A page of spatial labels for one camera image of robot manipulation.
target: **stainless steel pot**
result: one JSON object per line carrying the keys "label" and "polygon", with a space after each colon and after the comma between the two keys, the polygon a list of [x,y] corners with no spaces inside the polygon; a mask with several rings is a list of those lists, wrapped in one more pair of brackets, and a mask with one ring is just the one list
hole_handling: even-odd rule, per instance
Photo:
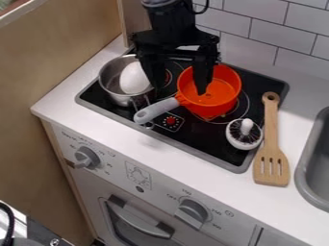
{"label": "stainless steel pot", "polygon": [[124,93],[119,85],[122,70],[131,62],[137,62],[135,55],[118,57],[106,63],[99,72],[99,85],[108,92],[111,102],[121,107],[139,107],[149,104],[155,96],[154,88],[150,85],[145,91],[137,94]]}

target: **wooden spatula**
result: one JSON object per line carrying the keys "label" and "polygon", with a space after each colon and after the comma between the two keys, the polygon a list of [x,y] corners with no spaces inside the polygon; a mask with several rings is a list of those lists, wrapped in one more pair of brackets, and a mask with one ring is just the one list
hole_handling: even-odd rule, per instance
{"label": "wooden spatula", "polygon": [[291,177],[288,160],[278,146],[278,104],[274,92],[263,95],[265,104],[265,141],[254,160],[254,181],[261,185],[287,186]]}

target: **control panel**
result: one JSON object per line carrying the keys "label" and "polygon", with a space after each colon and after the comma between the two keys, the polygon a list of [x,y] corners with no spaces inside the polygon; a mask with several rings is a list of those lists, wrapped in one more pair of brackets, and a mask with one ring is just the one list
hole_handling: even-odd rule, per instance
{"label": "control panel", "polygon": [[53,126],[70,171],[88,172],[140,197],[191,228],[226,245],[245,246],[257,221],[127,155],[93,140]]}
{"label": "control panel", "polygon": [[153,121],[158,127],[173,133],[177,132],[184,124],[184,118],[171,112],[165,112]]}

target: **oven door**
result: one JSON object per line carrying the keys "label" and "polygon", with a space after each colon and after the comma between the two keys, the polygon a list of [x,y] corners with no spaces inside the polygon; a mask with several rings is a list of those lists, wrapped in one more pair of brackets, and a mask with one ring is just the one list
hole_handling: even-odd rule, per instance
{"label": "oven door", "polygon": [[224,246],[82,169],[70,173],[98,239],[111,246]]}
{"label": "oven door", "polygon": [[224,246],[140,199],[98,199],[109,232],[129,246]]}

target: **sink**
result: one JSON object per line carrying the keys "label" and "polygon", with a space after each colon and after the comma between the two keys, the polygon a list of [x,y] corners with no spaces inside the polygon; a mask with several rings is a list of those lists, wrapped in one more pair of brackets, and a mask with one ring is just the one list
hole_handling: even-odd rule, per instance
{"label": "sink", "polygon": [[329,212],[329,107],[316,116],[294,180],[309,203]]}

